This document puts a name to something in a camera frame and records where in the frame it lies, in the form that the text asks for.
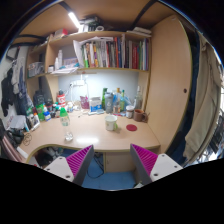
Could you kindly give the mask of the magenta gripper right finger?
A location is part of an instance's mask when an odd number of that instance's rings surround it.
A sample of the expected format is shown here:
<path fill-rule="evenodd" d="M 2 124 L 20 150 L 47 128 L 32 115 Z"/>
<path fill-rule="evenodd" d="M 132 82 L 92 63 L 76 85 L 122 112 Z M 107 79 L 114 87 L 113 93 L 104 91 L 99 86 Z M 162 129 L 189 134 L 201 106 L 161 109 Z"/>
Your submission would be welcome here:
<path fill-rule="evenodd" d="M 150 184 L 182 169 L 167 154 L 157 155 L 135 144 L 130 145 L 130 154 L 143 185 Z"/>

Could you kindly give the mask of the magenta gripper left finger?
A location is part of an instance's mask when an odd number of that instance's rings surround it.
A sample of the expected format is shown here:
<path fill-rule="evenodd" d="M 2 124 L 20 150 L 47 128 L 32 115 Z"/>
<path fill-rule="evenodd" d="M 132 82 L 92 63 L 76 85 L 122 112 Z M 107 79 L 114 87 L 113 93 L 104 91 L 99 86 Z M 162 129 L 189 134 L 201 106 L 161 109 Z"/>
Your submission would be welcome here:
<path fill-rule="evenodd" d="M 81 186 L 94 156 L 94 147 L 87 146 L 68 157 L 59 156 L 45 171 Z"/>

